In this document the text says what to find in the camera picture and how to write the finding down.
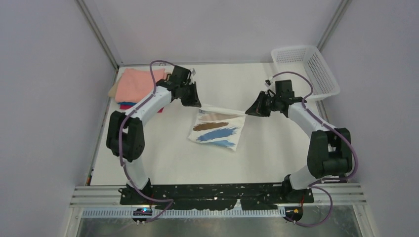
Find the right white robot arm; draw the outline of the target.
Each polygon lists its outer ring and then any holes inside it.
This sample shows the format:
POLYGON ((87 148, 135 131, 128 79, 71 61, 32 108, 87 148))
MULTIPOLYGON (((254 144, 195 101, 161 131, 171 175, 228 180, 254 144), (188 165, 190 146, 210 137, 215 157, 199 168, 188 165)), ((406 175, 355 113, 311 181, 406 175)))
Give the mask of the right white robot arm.
POLYGON ((291 80, 276 81, 275 91, 261 91, 245 113, 269 117, 271 112, 280 112, 295 122, 310 139, 307 164, 284 178, 282 184, 288 192, 308 189, 322 180, 352 174, 357 170, 350 132, 316 116, 304 98, 295 96, 291 80))

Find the white t shirt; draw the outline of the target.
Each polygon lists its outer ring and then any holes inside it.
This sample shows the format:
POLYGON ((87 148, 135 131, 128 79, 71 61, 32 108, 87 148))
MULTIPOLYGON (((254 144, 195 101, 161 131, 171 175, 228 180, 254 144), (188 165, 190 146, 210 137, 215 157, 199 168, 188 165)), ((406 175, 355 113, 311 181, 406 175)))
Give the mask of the white t shirt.
POLYGON ((243 111, 203 104, 188 139, 236 151, 247 115, 243 111))

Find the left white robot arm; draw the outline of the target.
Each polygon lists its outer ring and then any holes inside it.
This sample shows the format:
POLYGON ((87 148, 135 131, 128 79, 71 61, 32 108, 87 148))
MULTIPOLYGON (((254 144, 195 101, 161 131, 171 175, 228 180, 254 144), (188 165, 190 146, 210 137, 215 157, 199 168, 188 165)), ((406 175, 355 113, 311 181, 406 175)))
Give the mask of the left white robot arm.
POLYGON ((179 99, 184 107, 201 107, 195 71, 178 65, 171 72, 164 69, 139 71, 126 69, 119 86, 126 87, 135 105, 125 112, 110 115, 106 146, 117 156, 127 177, 127 184, 142 191, 150 179, 141 155, 145 148, 144 127, 165 106, 179 99))

